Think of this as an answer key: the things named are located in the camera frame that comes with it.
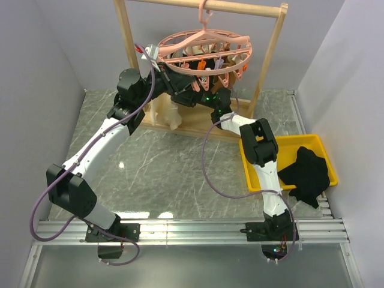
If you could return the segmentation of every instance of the glass panel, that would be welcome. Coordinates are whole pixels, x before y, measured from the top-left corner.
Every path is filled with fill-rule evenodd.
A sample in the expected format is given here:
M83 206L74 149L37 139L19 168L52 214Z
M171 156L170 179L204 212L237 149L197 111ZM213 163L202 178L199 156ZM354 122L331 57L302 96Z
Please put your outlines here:
M32 287L352 287L338 244L303 245L278 266L259 245L142 247L123 267L99 263L96 249L44 246Z

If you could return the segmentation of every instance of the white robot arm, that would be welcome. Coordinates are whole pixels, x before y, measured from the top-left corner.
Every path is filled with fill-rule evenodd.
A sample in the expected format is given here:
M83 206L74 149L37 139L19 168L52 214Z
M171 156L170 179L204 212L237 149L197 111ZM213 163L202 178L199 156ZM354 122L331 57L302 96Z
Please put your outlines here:
M221 88L214 95L207 95L206 93L209 91L203 89L201 92L196 92L191 88L191 83L196 80L193 76L172 72L163 64L159 64L158 67L155 75L155 89L151 99L166 92L176 103L189 107L196 104L208 106L214 110L211 113L213 123L232 115L228 89ZM76 164L76 167L49 191L49 200L76 217L84 219L87 223L92 223L112 235L127 237L129 231L124 224L121 224L120 217L101 205L88 185L98 168L120 144L132 135L144 117L144 112L141 110L134 118L127 122L121 122L143 103L143 99L148 95L148 87L152 79L141 78L139 72L132 68L124 70L119 79L118 93L107 119L76 155L62 166L53 164L48 168L47 183L50 185L55 181L57 182L57 179L64 172L68 172L66 169ZM245 155L256 170L261 188L281 193L276 166L278 147L267 120L254 120L235 115L231 120L222 122L219 128L241 136ZM257 141L257 136L263 137L263 139ZM101 137L101 139L89 149L89 143L96 137ZM79 162L79 155L85 151L88 153ZM278 236L285 233L285 231L279 230L281 227L291 225L287 206L274 193L263 193L263 199L267 236L272 234ZM92 235L98 233L97 229L92 229L91 224L89 224L89 230ZM138 236L136 235L132 239L136 241ZM110 240L101 238L95 240L95 242L102 241Z
M220 117L220 119L223 120L223 119L227 119L229 117L231 117L231 113L223 115L222 117ZM240 115L234 115L231 119L222 122L221 128L223 130L228 130L228 131L234 132L237 135L241 136L241 127L252 128L252 126L255 126L256 122L257 122L257 120L255 120L255 119L249 119L249 118L246 118L246 117L243 117ZM250 136L255 137L258 135L257 133L261 133L261 132L262 132L261 126L259 126L259 127L257 127L256 135L255 135L255 133L251 133ZM271 142L270 142L271 145L269 145L269 147L272 151L274 151L277 149L277 144L274 145L274 138L270 139L270 140L271 140ZM244 145L245 149L248 148L247 143L244 141L243 141L243 145ZM278 176L277 176L277 161L276 161L276 159L274 159L274 160L271 159L268 162L265 162L265 161L259 162L259 161L255 161L254 159L252 159L250 157L247 157L247 158L248 158L247 160L253 165L253 167L256 171L257 177L259 178L261 189L262 190L275 190L281 194L281 187L280 187L280 183L278 181ZM285 203L283 202L281 197L279 197L275 193L269 193L269 192L263 193L263 200L264 200L264 213L270 217L273 217L274 215L279 216L279 215L285 213L285 211L287 209L287 206L285 205Z

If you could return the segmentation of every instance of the pink clothespin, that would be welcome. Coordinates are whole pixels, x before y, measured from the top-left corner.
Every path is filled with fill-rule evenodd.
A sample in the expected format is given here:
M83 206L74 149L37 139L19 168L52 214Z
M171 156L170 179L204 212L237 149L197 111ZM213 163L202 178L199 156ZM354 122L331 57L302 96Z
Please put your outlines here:
M217 77L220 80L221 84L223 84L223 86L227 88L229 84L229 73L224 74L224 78L221 78L220 75L218 75Z
M216 60L215 62L215 70L220 69L221 66L223 66L224 59L221 58L221 56Z
M190 65L188 63L185 63L185 61L180 65L181 68L189 69Z
M205 48L203 47L203 45L200 45L200 46L199 46L199 49L200 49L204 54L208 54L208 53L210 53L210 51L209 51L209 46L208 46L208 50L205 50Z
M199 78L199 81L205 91L209 90L209 76L202 76Z

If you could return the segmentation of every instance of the yellow tray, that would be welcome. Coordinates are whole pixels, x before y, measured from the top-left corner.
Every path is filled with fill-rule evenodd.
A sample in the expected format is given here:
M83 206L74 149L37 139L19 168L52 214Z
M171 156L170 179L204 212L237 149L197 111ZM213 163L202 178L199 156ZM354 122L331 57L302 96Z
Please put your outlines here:
M299 147L304 146L308 149L311 149L317 156L325 159L326 166L328 168L328 177L331 182L330 186L335 186L337 184L338 180L336 174L331 166L331 162L328 159L328 156L324 150L323 144L318 135L306 134L294 136L277 136L276 141L278 145L277 171L280 171L294 163L297 158L297 151ZM245 158L241 140L239 141L239 146L242 163L244 165L245 170L245 177L247 179L248 189L250 192L257 192L261 189L259 179L256 175L254 167ZM280 186L284 190L296 188L296 186L294 185L284 184L280 179L279 181Z

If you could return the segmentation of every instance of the wooden base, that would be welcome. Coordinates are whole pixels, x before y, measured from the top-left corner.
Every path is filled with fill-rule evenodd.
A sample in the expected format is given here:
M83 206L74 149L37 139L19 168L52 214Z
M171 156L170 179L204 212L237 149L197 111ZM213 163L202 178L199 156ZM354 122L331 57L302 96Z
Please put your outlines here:
M240 110L238 112L239 115L246 115L247 109L250 105L250 101L248 100L239 100ZM236 100L232 99L231 108L233 111L236 111L237 104ZM171 130L168 125L157 123L156 125L152 125L149 114L147 113L141 123L142 128L148 128L159 131L168 131L176 134L183 134L194 137L205 137L208 129L212 126L211 113L212 109L202 106L196 105L195 107L185 107L179 105L179 114L181 115L182 122L181 125L175 129ZM240 136L229 132L223 131L217 127L215 127L210 135L210 139L223 140L228 142L239 142Z

